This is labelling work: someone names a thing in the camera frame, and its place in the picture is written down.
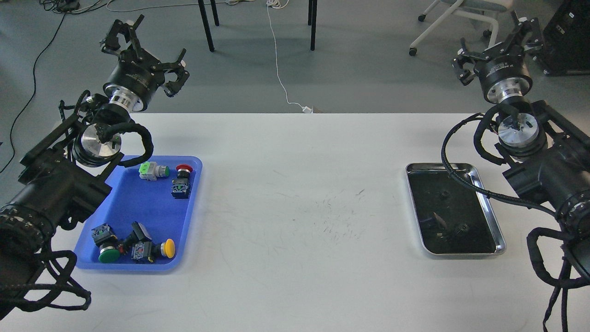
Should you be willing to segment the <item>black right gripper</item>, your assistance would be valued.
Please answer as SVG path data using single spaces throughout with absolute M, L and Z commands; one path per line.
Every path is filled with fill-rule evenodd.
M 524 63 L 525 55 L 543 51 L 544 37 L 539 19 L 518 17 L 510 12 L 514 29 L 501 42 L 498 50 L 469 51 L 466 40 L 460 39 L 460 49 L 452 60 L 456 78 L 467 86 L 478 77 L 484 100 L 492 104 L 524 103 L 533 85 Z

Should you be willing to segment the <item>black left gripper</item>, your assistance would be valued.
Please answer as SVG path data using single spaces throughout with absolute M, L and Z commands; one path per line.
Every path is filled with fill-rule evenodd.
M 183 62 L 185 48 L 175 62 L 168 63 L 162 63 L 144 51 L 136 34 L 144 18 L 145 16 L 140 15 L 133 23 L 116 19 L 100 42 L 101 52 L 118 58 L 118 65 L 104 84 L 103 92 L 109 98 L 109 103 L 128 112 L 145 111 L 159 88 L 168 97 L 176 96 L 190 77 Z M 119 35 L 124 36 L 130 48 L 121 50 Z

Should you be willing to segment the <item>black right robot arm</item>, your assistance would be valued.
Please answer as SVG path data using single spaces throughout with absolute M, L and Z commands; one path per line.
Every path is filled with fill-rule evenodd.
M 570 289 L 590 283 L 590 157 L 589 137 L 546 101 L 529 102 L 533 85 L 524 59 L 543 48 L 537 18 L 519 18 L 512 12 L 514 29 L 503 42 L 482 52 L 469 51 L 464 39 L 453 59 L 459 81 L 479 79 L 485 101 L 492 107 L 459 122 L 444 138 L 441 160 L 460 185 L 507 204 L 537 209 L 554 216 L 559 230 L 533 229 L 526 242 L 537 277 L 554 288 L 544 315 L 548 321 L 562 297 L 562 330 L 568 330 Z M 481 158 L 508 164 L 503 173 L 516 197 L 495 193 L 466 182 L 447 158 L 450 138 L 468 122 L 478 121 L 473 144 Z

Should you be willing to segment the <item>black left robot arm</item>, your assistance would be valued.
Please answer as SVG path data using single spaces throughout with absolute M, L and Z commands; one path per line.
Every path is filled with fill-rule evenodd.
M 164 63 L 145 50 L 132 23 L 116 20 L 101 50 L 118 64 L 103 94 L 82 92 L 72 114 L 21 159 L 23 189 L 1 208 L 1 317 L 13 309 L 86 310 L 91 292 L 72 277 L 77 256 L 54 251 L 58 228 L 72 230 L 86 221 L 112 188 L 106 179 L 117 166 L 131 167 L 152 157 L 152 135 L 131 119 L 146 110 L 162 88 L 174 97 L 189 78 L 179 57 Z

